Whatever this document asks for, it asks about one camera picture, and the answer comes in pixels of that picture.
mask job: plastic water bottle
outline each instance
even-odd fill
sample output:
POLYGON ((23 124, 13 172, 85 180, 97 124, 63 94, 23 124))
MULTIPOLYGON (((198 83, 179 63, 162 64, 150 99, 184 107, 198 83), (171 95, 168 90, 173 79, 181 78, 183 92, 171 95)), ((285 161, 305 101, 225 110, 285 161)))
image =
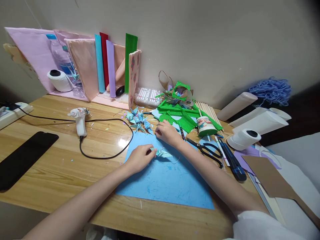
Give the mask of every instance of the plastic water bottle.
POLYGON ((70 78, 73 84, 76 81, 76 73, 74 71, 73 63, 71 61, 68 52, 62 49, 57 37, 54 34, 47 34, 47 38, 51 41, 50 51, 56 60, 56 63, 60 66, 61 70, 70 78))

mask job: black phone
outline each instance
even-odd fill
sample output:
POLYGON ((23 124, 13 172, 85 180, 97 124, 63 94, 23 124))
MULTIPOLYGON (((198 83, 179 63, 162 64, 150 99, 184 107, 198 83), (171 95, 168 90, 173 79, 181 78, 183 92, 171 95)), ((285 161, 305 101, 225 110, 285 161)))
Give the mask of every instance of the black phone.
POLYGON ((0 191, 9 190, 58 138, 56 134, 37 132, 0 162, 0 191))

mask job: glue gun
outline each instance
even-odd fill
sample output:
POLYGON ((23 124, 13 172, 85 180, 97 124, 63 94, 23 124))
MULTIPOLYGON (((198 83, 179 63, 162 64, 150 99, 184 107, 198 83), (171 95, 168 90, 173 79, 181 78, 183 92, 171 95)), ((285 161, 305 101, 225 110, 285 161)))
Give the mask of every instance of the glue gun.
POLYGON ((68 116, 72 116, 76 120, 77 134, 79 137, 87 136, 84 119, 89 114, 87 108, 75 108, 68 113, 68 116))

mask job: power strip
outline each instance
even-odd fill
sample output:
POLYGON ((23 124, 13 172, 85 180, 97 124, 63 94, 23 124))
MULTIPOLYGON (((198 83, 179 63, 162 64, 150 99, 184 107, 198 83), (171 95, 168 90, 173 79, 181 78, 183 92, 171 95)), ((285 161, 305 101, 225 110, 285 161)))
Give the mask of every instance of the power strip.
MULTIPOLYGON (((26 113, 30 113, 33 110, 33 107, 27 103, 16 103, 21 109, 23 109, 26 113)), ((5 128, 6 126, 10 125, 11 123, 17 121, 19 118, 25 115, 19 108, 11 111, 11 110, 4 110, 0 112, 0 130, 5 128)))

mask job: wooden desk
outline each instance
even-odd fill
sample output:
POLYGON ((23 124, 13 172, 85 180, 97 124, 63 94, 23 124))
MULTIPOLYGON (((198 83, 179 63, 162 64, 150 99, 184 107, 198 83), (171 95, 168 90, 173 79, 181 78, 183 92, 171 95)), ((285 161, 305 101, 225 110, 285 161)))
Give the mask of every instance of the wooden desk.
MULTIPOLYGON (((67 113, 77 107, 89 108, 91 119, 120 118, 124 114, 124 111, 117 114, 120 111, 117 108, 51 95, 30 105, 34 107, 33 115, 62 119, 67 119, 67 113)), ((91 124, 86 123, 88 136, 82 147, 92 156, 115 155, 130 139, 131 131, 120 121, 91 124)), ((222 125, 227 134, 231 133, 230 126, 223 122, 222 125)), ((24 116, 0 131, 0 159, 5 159, 38 131, 54 133, 60 138, 10 190, 0 193, 0 201, 51 213, 119 167, 127 153, 125 150, 111 160, 86 158, 79 150, 75 123, 24 116)), ((195 140, 196 133, 191 132, 188 137, 195 140)), ((249 178, 242 186, 262 202, 249 178)), ((212 197, 214 211, 111 194, 90 222, 155 239, 232 237, 235 218, 213 192, 212 197)))

